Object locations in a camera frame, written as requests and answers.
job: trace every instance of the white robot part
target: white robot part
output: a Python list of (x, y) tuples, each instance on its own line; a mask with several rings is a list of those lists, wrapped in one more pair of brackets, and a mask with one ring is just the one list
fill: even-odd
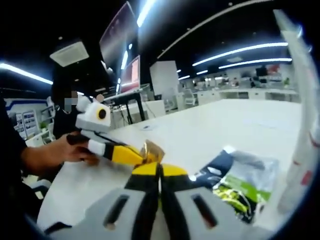
[(85, 100), (79, 102), (78, 111), (85, 110), (85, 112), (78, 114), (75, 126), (81, 130), (107, 133), (111, 126), (110, 108), (97, 101), (89, 104), (86, 104)]
[(98, 156), (103, 156), (105, 154), (106, 145), (102, 142), (90, 139), (88, 142), (88, 149), (90, 150), (90, 152)]
[(89, 98), (87, 98), (86, 96), (81, 96), (78, 95), (78, 102), (76, 104), (76, 109), (81, 112), (84, 113), (87, 110), (87, 107), (91, 104), (92, 102), (90, 101)]

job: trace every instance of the table surface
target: table surface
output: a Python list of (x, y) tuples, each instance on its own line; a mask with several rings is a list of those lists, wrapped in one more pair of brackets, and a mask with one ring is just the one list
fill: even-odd
[[(276, 189), (256, 224), (270, 230), (282, 221), (277, 202), (285, 187), (300, 129), (298, 103), (224, 99), (178, 111), (111, 131), (109, 134), (140, 149), (146, 139), (163, 148), (163, 163), (194, 174), (225, 146), (279, 160)], [(127, 166), (98, 166), (66, 162), (52, 183), (37, 223), (46, 229), (55, 222), (75, 225), (86, 209), (110, 190), (123, 187), (131, 174)]]

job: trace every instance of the computer monitor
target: computer monitor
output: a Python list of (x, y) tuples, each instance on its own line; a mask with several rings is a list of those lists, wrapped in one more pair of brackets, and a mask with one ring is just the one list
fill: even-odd
[(140, 89), (140, 56), (126, 66), (120, 79), (120, 94)]
[(107, 68), (123, 54), (125, 44), (136, 37), (138, 29), (135, 14), (127, 1), (114, 16), (102, 35), (99, 45)]
[(250, 77), (251, 77), (251, 72), (249, 71), (241, 72), (241, 78), (250, 78)]

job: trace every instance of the plastic package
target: plastic package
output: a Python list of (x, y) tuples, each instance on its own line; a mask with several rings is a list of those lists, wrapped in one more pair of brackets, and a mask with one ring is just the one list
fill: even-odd
[(277, 159), (228, 147), (190, 179), (232, 205), (237, 217), (251, 224), (269, 200), (278, 170)]

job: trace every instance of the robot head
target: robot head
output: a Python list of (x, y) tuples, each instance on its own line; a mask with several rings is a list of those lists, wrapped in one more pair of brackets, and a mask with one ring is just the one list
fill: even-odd
[(106, 133), (111, 125), (110, 108), (95, 99), (91, 101), (87, 97), (81, 97), (76, 106), (78, 114), (75, 126), (82, 130)]

